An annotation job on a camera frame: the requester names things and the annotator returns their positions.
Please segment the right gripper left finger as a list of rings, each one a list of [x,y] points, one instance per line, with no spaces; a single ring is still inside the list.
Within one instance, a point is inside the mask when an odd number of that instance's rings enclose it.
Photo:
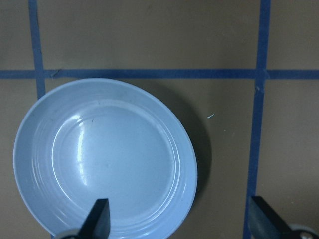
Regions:
[[[110,234],[108,199],[97,199],[79,230],[81,239],[107,239]]]

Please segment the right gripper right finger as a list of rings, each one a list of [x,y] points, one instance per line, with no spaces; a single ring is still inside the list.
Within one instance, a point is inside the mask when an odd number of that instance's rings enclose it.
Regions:
[[[293,232],[261,196],[250,198],[249,230],[255,239],[287,239]]]

